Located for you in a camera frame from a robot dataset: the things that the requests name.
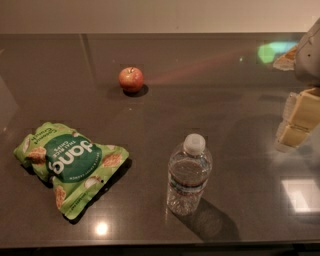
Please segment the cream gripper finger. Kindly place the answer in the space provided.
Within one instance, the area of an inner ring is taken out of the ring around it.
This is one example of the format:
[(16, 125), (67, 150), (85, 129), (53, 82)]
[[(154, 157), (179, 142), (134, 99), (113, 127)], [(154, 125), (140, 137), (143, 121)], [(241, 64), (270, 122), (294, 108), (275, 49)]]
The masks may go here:
[(282, 121), (276, 132), (274, 146), (280, 152), (289, 152), (298, 148), (308, 135), (307, 131), (291, 126), (286, 121)]

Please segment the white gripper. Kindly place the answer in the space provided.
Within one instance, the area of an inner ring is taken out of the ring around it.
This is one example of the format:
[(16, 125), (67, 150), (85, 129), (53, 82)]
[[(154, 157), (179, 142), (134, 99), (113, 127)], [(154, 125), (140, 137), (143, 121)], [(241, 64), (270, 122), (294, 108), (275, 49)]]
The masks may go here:
[(291, 92), (283, 119), (295, 128), (312, 131), (320, 123), (320, 18), (299, 41), (294, 67), (299, 81), (315, 87)]

